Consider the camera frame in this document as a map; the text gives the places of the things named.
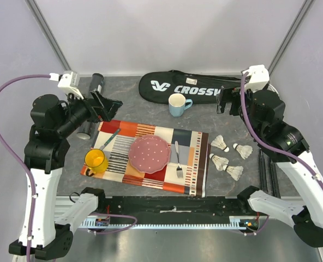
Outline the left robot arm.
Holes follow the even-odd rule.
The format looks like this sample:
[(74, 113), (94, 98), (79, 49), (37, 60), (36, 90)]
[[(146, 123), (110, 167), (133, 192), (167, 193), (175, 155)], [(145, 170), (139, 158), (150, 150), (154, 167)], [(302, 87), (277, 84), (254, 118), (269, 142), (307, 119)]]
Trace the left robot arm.
[(65, 257), (82, 222), (91, 213), (105, 212), (104, 190), (87, 187), (72, 207), (55, 217), (57, 187), (70, 147), (68, 136), (84, 122), (110, 122), (123, 105), (98, 91), (91, 95), (79, 99), (70, 94), (63, 101), (45, 94), (33, 102), (30, 116), (34, 123), (22, 161), (28, 175), (25, 221), (19, 238), (9, 245), (9, 253), (39, 260)]

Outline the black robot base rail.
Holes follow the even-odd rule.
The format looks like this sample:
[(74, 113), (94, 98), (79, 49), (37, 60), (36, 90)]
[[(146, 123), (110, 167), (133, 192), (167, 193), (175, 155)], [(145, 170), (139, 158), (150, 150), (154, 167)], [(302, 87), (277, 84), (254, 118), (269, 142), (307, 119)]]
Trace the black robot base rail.
[(224, 196), (107, 196), (99, 200), (98, 210), (134, 216), (138, 225), (224, 224), (230, 216), (256, 217), (237, 198)]

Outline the white feather shuttlecock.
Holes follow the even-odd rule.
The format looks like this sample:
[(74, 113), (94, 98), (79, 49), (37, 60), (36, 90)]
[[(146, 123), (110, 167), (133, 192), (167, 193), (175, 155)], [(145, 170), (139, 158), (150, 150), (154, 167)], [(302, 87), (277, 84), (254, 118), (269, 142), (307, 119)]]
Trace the white feather shuttlecock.
[(226, 153), (230, 150), (222, 135), (216, 136), (216, 138), (211, 142), (211, 146), (217, 147)]
[(243, 167), (224, 165), (224, 171), (227, 172), (235, 181), (238, 181), (243, 173)]
[(220, 157), (218, 155), (215, 155), (214, 153), (210, 154), (210, 160), (214, 163), (218, 171), (224, 171), (225, 167), (229, 163), (229, 160), (227, 158)]
[(253, 148), (249, 145), (239, 145), (238, 143), (234, 143), (233, 148), (240, 154), (242, 159), (247, 159), (253, 152)]

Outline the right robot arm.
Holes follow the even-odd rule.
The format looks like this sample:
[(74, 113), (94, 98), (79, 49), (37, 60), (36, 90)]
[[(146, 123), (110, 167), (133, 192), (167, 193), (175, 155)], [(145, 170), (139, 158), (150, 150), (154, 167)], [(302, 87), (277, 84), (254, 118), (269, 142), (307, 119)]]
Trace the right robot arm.
[(323, 176), (302, 133), (284, 122), (285, 103), (266, 88), (242, 93), (240, 88), (222, 87), (216, 99), (219, 114), (231, 103), (230, 114), (243, 120), (254, 142), (288, 176), (304, 201), (294, 205), (249, 186), (237, 196), (238, 211), (272, 216), (292, 227), (307, 245), (323, 247)]

